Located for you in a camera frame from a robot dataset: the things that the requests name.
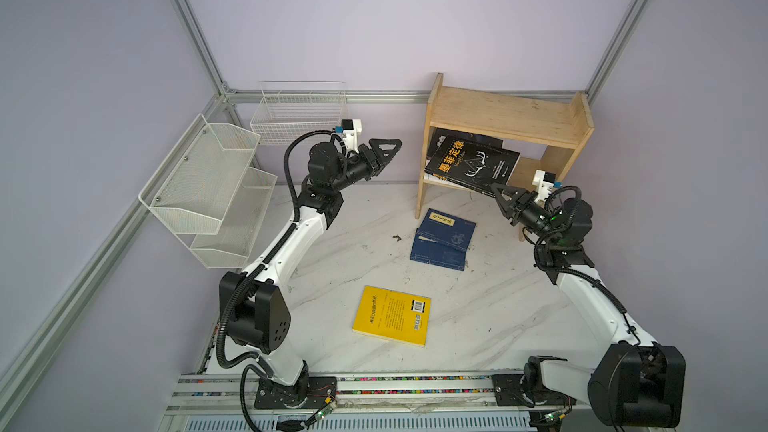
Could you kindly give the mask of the black book with gold text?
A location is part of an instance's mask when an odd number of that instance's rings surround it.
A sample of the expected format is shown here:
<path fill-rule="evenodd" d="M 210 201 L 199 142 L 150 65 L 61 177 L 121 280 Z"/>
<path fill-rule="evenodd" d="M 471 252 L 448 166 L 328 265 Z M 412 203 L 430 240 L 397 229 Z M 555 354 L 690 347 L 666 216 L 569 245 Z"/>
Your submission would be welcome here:
<path fill-rule="evenodd" d="M 519 152 L 448 135 L 427 161 L 425 173 L 493 196 L 493 186 L 507 184 L 519 159 Z"/>

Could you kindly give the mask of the white book with photo cover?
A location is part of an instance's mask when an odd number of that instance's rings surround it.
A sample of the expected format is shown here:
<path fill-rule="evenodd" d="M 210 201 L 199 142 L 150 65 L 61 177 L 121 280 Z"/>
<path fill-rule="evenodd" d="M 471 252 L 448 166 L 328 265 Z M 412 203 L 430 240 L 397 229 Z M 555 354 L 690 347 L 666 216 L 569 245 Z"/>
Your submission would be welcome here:
<path fill-rule="evenodd" d="M 467 187 L 464 187 L 462 185 L 459 185 L 444 179 L 440 179 L 428 173 L 423 174 L 423 182 L 425 185 L 441 186 L 441 187 L 453 188 L 457 190 L 467 190 Z"/>

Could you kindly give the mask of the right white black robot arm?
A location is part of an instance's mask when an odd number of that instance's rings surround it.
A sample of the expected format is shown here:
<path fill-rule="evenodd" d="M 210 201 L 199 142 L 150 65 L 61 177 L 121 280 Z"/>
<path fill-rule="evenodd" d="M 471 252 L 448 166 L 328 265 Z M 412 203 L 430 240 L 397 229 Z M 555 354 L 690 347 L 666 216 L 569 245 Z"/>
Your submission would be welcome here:
<path fill-rule="evenodd" d="M 530 357 L 521 382 L 528 398 L 551 392 L 577 399 L 617 431 L 677 427 L 684 356 L 645 331 L 601 279 L 584 248 L 593 209 L 581 190 L 560 187 L 543 203 L 525 188 L 494 184 L 491 190 L 502 215 L 535 234 L 535 267 L 569 298 L 601 347 L 594 368 L 555 356 Z"/>

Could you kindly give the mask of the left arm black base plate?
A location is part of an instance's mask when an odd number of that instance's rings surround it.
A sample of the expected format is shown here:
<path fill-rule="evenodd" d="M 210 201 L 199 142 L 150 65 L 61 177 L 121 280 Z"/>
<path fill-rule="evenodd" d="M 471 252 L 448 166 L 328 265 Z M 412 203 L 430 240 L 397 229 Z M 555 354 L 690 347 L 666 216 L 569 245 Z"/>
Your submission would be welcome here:
<path fill-rule="evenodd" d="M 300 377 L 292 386 L 261 379 L 253 407 L 257 410 L 320 409 L 336 395 L 337 379 L 330 376 Z"/>

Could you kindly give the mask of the black book with barcode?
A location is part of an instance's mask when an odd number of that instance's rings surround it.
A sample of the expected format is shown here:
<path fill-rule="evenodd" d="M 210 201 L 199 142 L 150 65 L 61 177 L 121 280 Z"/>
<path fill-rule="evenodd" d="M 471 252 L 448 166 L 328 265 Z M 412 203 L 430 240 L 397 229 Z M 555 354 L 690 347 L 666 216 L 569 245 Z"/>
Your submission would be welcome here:
<path fill-rule="evenodd" d="M 489 145 L 489 146 L 498 147 L 498 148 L 503 147 L 503 140 L 499 138 L 482 135 L 482 134 L 445 129 L 445 128 L 436 128 L 434 133 L 432 134 L 432 138 L 430 139 L 427 152 L 426 152 L 426 157 L 431 158 L 447 137 L 455 137 L 460 140 L 466 140 L 466 141 Z"/>

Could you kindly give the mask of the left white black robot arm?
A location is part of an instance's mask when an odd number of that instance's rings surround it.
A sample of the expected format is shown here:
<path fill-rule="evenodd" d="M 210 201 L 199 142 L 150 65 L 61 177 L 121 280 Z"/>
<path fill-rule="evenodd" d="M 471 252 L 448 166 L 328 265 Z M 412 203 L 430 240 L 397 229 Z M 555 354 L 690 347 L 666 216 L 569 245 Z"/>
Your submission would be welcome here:
<path fill-rule="evenodd" d="M 307 132 L 287 146 L 283 173 L 292 214 L 265 252 L 219 283 L 214 349 L 221 368 L 246 363 L 282 387 L 294 387 L 306 376 L 306 363 L 288 339 L 291 314 L 282 289 L 333 224 L 343 190 L 378 176 L 401 148 L 399 139 L 354 143 L 352 132 L 341 129 Z"/>

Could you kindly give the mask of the yellow book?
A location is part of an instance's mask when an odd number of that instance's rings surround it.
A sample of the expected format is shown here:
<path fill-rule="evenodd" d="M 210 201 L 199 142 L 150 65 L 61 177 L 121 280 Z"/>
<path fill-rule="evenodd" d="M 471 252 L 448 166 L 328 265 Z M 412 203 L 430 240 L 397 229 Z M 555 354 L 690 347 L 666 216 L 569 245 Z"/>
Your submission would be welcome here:
<path fill-rule="evenodd" d="M 365 286 L 352 324 L 358 334 L 425 347 L 431 299 Z"/>

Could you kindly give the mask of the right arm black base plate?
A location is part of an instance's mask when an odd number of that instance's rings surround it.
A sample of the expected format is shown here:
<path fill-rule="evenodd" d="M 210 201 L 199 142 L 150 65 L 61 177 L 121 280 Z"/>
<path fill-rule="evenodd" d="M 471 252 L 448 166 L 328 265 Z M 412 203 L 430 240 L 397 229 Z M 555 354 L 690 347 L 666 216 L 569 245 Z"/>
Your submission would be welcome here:
<path fill-rule="evenodd" d="M 539 385 L 530 385 L 522 373 L 491 376 L 496 405 L 500 407 L 573 406 L 576 400 Z"/>

